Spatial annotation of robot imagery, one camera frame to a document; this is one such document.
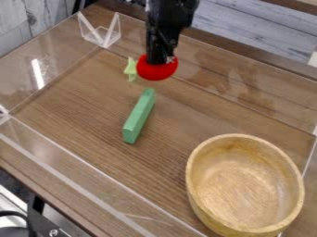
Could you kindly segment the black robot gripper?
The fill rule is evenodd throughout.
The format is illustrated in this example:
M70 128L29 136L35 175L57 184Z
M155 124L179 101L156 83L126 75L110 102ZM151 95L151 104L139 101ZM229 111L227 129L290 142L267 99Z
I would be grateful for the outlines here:
M174 61L179 33L191 26L198 6L199 0L146 0L146 60L150 65Z

